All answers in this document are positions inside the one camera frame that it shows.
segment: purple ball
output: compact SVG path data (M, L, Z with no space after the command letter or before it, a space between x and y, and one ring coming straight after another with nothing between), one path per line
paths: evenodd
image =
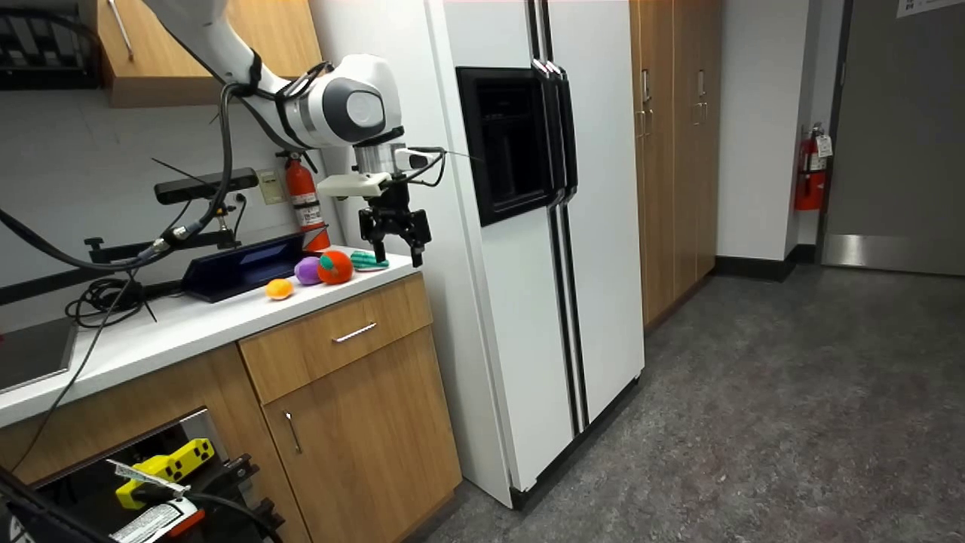
M321 285L321 261L316 261L316 256L300 261L300 264L296 264L296 280L300 280L303 288Z

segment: yellow object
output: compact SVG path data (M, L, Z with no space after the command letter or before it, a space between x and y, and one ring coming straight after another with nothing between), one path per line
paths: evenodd
M293 298L296 288L293 280L268 280L265 297L280 301L280 298Z
M195 467L202 467L209 458L213 458L213 443L209 437L193 437L181 450L175 450L169 456L150 456L132 467L141 474L160 477L160 479L181 482ZM138 485L141 485L138 479L126 479L124 485L114 489L118 504L124 511L144 511L144 504L132 498L132 492Z

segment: toy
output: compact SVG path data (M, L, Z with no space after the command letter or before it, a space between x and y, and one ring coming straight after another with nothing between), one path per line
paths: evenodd
M287 280L287 278L268 280L268 288L265 288L265 297L268 297L270 301L293 298L293 293L296 293L296 288L293 288L293 280Z
M355 251L354 268L355 272L380 272L380 268L390 268L390 261L380 264L375 254Z
M321 280L322 285L347 285L354 280L354 261L345 251L322 251L321 254Z
M300 264L296 264L296 280L300 280L303 288L321 285L321 261L316 261L316 256L300 261Z

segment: refrigerator handle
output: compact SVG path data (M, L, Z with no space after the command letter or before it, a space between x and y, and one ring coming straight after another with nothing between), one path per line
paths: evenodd
M561 124L561 170L563 170L563 186L567 186L567 202L580 190L580 172L577 172L577 130L572 130L572 93L571 93L571 79L567 69L553 65L555 74L555 92L558 92L558 124Z
M539 101L544 101L544 139L546 139L544 146L546 146L546 170L548 170L548 185L553 185L548 206L563 206L567 202L567 172L563 172L555 77L546 60L535 60L535 74L539 77Z

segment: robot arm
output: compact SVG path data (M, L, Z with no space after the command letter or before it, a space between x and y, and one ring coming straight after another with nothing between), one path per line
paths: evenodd
M351 55L338 69L321 66L287 83L229 28L227 0L144 0L160 25L219 83L259 128L287 150L345 148L355 150L355 172L332 174L321 195L366 195L362 236L382 264L382 236L410 245L414 264L431 240L424 213L410 213L406 185L395 163L402 128L397 92L380 57Z
M144 2L219 85L244 96L283 148L377 146L402 137L397 92L382 60L354 55L335 74L287 83L229 28L227 0Z

